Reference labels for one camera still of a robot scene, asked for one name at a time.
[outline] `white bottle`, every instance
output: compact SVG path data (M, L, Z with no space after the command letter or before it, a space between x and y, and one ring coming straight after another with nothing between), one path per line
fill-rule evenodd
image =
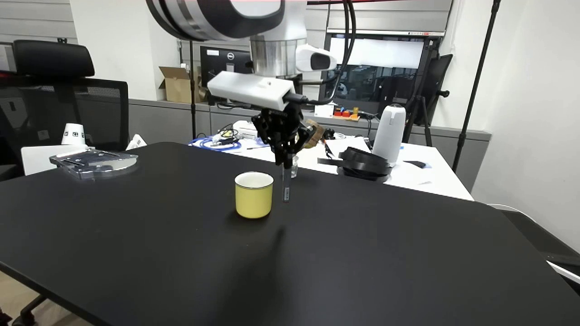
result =
M405 107L386 107L383 111L376 145L374 145L374 154L385 158L390 167L397 165L405 123L406 123Z

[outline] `floor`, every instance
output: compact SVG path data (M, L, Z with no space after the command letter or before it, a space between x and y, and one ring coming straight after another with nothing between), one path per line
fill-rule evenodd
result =
M0 272L0 308L13 319L19 317L20 310L37 299L37 294L9 276ZM87 326L89 323L48 301L35 310L38 326Z

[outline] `desk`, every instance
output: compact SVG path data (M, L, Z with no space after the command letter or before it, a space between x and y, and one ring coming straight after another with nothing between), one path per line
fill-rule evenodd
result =
M363 147L367 149L367 145L363 143L363 138L345 138L345 140L334 140L328 143L334 147L336 154L347 151L347 147L350 145L357 149L363 149ZM254 158L261 161L274 161L274 154L270 147L256 145L254 140L241 140L240 149L225 151L225 152L234 156L243 156L243 158ZM325 147L321 143L314 149L301 151L298 156L299 156L298 160L299 169L318 171L325 174L338 174L338 167L321 165L318 161L319 158L327 158ZM426 163L426 169L419 169L406 161L423 161ZM466 190L466 187L459 181L459 178L450 169L446 160L434 147L403 145L399 161L394 167L386 185L473 201L472 194Z
M0 183L0 268L96 324L580 321L577 296L484 205L301 171L292 201L276 196L251 223L232 181L270 163L169 143L136 152L140 169L118 180Z

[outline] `yellow cup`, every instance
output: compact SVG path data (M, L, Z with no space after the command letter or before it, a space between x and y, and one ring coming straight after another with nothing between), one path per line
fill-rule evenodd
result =
M272 210L274 178L245 172L236 178L236 212L247 219L267 218Z

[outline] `chair backrest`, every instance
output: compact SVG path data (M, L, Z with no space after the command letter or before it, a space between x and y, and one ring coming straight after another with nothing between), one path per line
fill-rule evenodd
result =
M0 165L20 167L22 147L60 145L67 123L86 127L87 145L125 151L125 82L86 78L95 69L89 53L78 46L15 42L13 53L19 76L0 78Z

